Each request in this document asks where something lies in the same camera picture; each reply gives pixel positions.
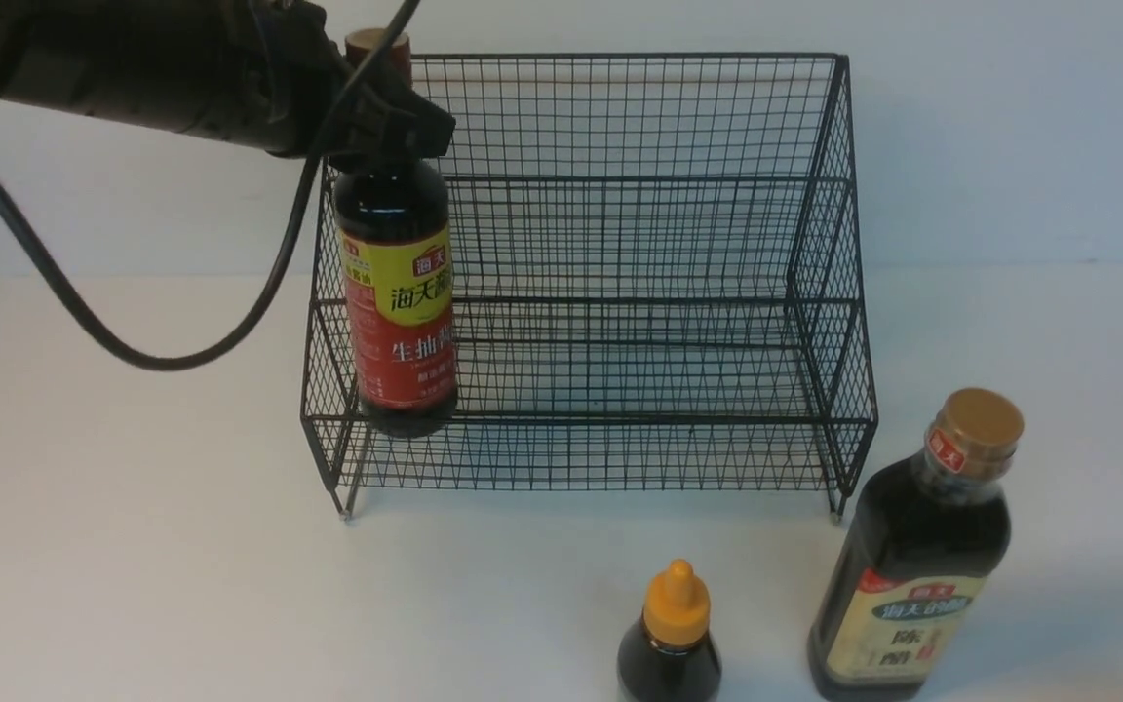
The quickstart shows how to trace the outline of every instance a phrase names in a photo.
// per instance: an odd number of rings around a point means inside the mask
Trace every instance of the bottle label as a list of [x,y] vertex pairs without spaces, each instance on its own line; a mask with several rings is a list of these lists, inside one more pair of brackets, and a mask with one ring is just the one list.
[[866,569],[825,666],[840,684],[921,683],[985,582],[976,577],[891,581]]
[[948,471],[959,474],[959,472],[965,469],[965,454],[961,453],[961,449],[956,448],[952,439],[949,439],[948,435],[943,434],[941,428],[935,428],[930,432],[930,440],[928,440],[926,446],[930,447],[930,454],[933,455],[935,461],[948,468]]
[[398,410],[445,399],[456,386],[449,227],[404,244],[346,231],[340,243],[362,395]]

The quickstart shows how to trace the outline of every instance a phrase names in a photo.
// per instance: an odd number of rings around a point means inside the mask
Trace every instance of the orange nozzle cap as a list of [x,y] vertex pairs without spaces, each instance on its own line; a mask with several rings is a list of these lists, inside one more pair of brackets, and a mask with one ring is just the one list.
[[709,631],[709,587],[686,560],[677,559],[647,585],[643,627],[668,646],[691,646]]

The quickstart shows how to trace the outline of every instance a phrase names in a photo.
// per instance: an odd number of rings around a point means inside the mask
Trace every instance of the plastic bottle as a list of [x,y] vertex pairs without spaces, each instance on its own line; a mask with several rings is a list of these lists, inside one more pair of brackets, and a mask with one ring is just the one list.
[[348,167],[334,203],[358,401],[378,431],[414,439],[458,403],[445,180],[420,161]]
[[633,702],[707,702],[721,658],[709,635],[709,587],[686,560],[652,578],[643,612],[618,648],[618,682]]
[[924,448],[871,476],[809,636],[832,702],[891,702],[921,690],[1011,538],[995,482],[1021,439],[1020,410],[968,388],[949,396]]

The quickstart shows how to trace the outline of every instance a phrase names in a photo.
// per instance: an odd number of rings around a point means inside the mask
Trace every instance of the wire rack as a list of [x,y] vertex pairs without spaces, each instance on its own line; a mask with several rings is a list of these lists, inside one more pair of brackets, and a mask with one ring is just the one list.
[[842,514],[877,426],[851,86],[831,54],[431,55],[460,401],[360,417],[325,174],[302,423],[360,485],[812,490]]

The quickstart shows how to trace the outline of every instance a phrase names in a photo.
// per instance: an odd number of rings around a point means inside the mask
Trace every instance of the black wire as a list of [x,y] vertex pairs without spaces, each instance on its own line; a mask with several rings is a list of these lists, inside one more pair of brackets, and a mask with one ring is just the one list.
[[124,361],[126,364],[148,370],[148,372],[186,372],[186,370],[209,364],[211,361],[231,352],[241,341],[245,341],[249,332],[254,331],[255,326],[258,326],[258,322],[263,320],[263,316],[266,314],[272,301],[275,301],[276,293],[280,292],[280,285],[284,282],[284,274],[289,272],[289,262],[293,258],[293,249],[298,247],[298,238],[300,231],[302,231],[302,218],[307,216],[307,206],[309,204],[309,199],[311,199],[311,188],[314,186],[314,176],[318,174],[318,168],[320,168],[323,153],[330,146],[331,142],[334,142],[334,138],[337,137],[336,131],[339,129],[340,122],[343,122],[344,112],[351,107],[353,101],[357,98],[358,89],[363,84],[363,81],[366,81],[369,67],[377,63],[392,48],[396,37],[404,30],[405,24],[410,22],[410,18],[413,17],[418,3],[419,0],[402,0],[401,8],[396,9],[396,15],[393,15],[392,21],[387,24],[386,30],[381,35],[378,43],[366,55],[366,58],[363,60],[357,70],[348,76],[348,80],[344,83],[344,88],[340,89],[335,101],[331,102],[331,108],[325,115],[320,128],[314,134],[311,147],[307,152],[307,163],[302,165],[302,176],[300,176],[298,182],[298,192],[293,197],[293,209],[289,215],[289,225],[284,229],[284,240],[282,240],[280,252],[276,253],[276,261],[272,263],[271,272],[267,274],[267,283],[263,285],[263,292],[258,293],[258,299],[255,299],[245,319],[241,319],[240,323],[236,328],[232,328],[231,332],[228,332],[227,336],[219,339],[211,347],[188,356],[165,357],[144,354],[144,352],[128,346],[128,344],[124,343],[124,339],[116,336],[111,329],[108,329],[106,323],[102,323],[102,320],[85,304],[85,300],[81,298],[76,289],[72,288],[71,281],[63,274],[62,268],[58,267],[58,263],[55,263],[55,258],[51,257],[46,245],[43,244],[40,237],[37,237],[36,231],[28,224],[28,219],[24,217],[24,213],[19,212],[18,206],[11,200],[11,195],[8,195],[8,191],[4,190],[1,183],[0,218],[3,218],[4,225],[8,226],[12,236],[15,236],[15,240],[18,241],[19,247],[24,248],[24,253],[27,254],[28,259],[33,262],[34,267],[37,268],[43,280],[46,281],[51,292],[63,303],[63,307],[66,308],[72,319],[76,320],[80,328],[84,329],[85,334],[89,334],[99,346],[107,348],[112,356]]

